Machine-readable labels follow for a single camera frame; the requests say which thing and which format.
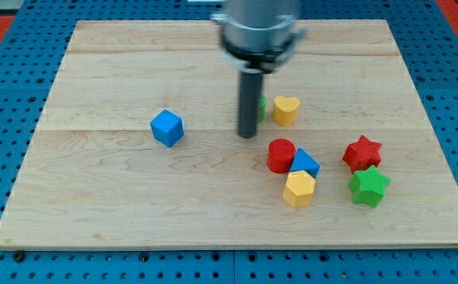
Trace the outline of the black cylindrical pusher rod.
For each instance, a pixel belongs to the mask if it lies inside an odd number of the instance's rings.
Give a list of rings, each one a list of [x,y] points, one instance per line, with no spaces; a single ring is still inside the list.
[[[257,133],[262,86],[261,73],[240,73],[237,134],[244,139],[252,138]]]

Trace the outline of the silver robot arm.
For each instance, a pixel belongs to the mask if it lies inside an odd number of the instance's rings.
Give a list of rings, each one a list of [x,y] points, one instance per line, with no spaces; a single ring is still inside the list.
[[[242,138],[257,133],[264,76],[288,61],[303,37],[295,29],[300,9],[297,0],[227,0],[210,16],[224,58],[239,70],[236,132]]]

